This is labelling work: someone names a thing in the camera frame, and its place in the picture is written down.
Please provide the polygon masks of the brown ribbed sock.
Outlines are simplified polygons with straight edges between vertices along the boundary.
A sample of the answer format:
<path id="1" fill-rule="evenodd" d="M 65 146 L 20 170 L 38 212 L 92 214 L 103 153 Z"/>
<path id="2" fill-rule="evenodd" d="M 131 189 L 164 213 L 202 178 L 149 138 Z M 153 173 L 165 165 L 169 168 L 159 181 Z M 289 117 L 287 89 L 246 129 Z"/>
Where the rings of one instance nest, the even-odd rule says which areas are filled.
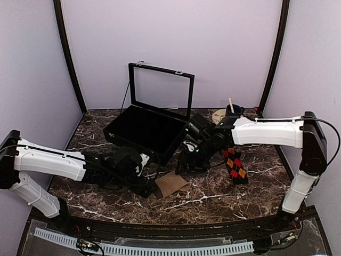
<path id="1" fill-rule="evenodd" d="M 186 192 L 191 188 L 189 183 L 180 175 L 176 174 L 175 171 L 156 179 L 155 183 L 157 186 L 154 192 L 156 199 L 168 197 L 178 191 Z"/>

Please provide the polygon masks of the argyle patterned sock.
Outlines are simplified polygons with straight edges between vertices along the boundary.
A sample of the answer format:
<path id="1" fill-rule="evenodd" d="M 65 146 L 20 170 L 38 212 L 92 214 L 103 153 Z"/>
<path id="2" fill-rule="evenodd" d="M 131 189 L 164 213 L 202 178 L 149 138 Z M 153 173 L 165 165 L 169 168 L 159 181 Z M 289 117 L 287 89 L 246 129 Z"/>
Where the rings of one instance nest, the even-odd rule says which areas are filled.
<path id="1" fill-rule="evenodd" d="M 225 158 L 225 166 L 232 179 L 234 185 L 248 184 L 247 171 L 241 162 L 241 153 L 234 148 L 222 150 L 222 155 Z"/>

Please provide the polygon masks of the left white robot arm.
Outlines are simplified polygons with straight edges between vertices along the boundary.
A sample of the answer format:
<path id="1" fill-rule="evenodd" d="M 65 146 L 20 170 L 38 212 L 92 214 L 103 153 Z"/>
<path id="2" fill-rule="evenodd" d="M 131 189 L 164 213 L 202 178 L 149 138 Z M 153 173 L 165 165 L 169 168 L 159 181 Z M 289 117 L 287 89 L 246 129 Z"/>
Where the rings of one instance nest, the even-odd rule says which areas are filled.
<path id="1" fill-rule="evenodd" d="M 62 151 L 31 143 L 19 131 L 12 130 L 1 143 L 1 189 L 14 192 L 45 217 L 54 219 L 64 233 L 69 233 L 75 228 L 75 220 L 68 216 L 66 202 L 43 189 L 29 172 L 99 187 L 116 184 L 148 197 L 155 180 L 142 172 L 151 162 L 159 163 L 159 157 L 152 151 L 140 153 L 131 147 L 121 147 L 112 154 Z"/>

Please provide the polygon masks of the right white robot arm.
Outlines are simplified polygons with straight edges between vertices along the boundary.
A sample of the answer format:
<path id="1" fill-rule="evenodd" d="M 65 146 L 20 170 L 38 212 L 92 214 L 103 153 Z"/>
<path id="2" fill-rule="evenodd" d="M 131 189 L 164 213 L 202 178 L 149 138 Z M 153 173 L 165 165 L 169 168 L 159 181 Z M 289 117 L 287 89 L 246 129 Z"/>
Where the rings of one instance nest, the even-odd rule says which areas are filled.
<path id="1" fill-rule="evenodd" d="M 327 121 L 311 111 L 292 118 L 248 118 L 227 115 L 215 124 L 196 114 L 185 130 L 200 144 L 185 148 L 178 157 L 177 174 L 204 173 L 211 168 L 210 159 L 218 151 L 233 146 L 261 144 L 300 148 L 302 160 L 282 201 L 281 212 L 272 219 L 276 231 L 284 231 L 293 221 L 303 200 L 318 183 L 331 163 L 327 159 L 327 139 L 320 126 Z"/>

